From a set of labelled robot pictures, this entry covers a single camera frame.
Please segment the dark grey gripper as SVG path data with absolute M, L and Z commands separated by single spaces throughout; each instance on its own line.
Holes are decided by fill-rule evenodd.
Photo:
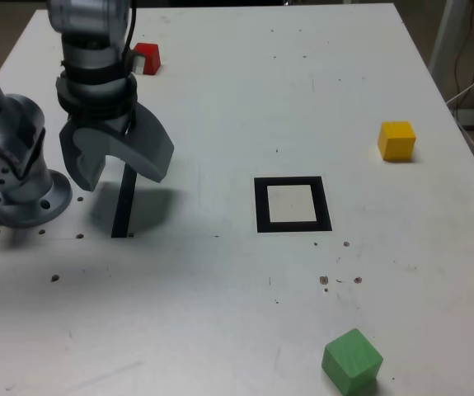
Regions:
M 161 182 L 167 175 L 174 144 L 158 118 L 141 104 L 121 115 L 98 119 L 68 109 L 68 122 L 59 133 L 64 165 L 84 191 L 94 191 L 114 157 L 136 173 Z

